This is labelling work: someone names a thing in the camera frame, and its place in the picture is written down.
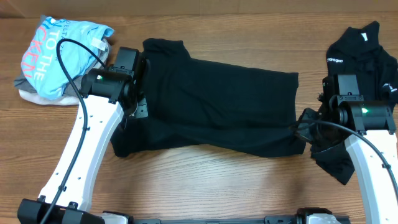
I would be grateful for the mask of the plain black t-shirt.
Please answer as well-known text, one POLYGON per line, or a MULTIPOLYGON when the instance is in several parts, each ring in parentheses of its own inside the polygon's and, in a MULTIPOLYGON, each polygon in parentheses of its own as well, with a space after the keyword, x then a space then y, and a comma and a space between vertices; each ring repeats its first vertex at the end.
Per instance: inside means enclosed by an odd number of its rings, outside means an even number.
POLYGON ((143 43, 147 116, 130 118, 111 137, 115 155, 209 144, 259 157, 303 153, 295 137, 296 72, 194 59, 181 40, 143 43))

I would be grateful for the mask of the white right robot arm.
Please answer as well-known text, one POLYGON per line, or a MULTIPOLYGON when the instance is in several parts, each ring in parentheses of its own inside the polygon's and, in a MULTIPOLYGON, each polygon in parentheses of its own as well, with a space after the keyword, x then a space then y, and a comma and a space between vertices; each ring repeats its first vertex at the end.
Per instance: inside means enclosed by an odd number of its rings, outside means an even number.
POLYGON ((397 136, 383 101, 342 101, 317 113, 307 108, 293 126, 316 149, 342 144, 358 177, 366 223, 397 223, 397 136))

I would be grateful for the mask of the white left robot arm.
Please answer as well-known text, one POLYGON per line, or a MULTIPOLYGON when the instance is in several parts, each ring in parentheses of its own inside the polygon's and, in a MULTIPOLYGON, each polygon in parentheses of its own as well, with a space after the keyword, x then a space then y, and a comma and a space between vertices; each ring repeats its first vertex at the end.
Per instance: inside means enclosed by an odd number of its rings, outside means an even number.
POLYGON ((81 80, 83 103, 62 156, 36 200, 24 199, 21 223, 132 223, 118 212, 90 213, 93 189, 112 134, 137 109, 144 68, 92 69, 81 80))

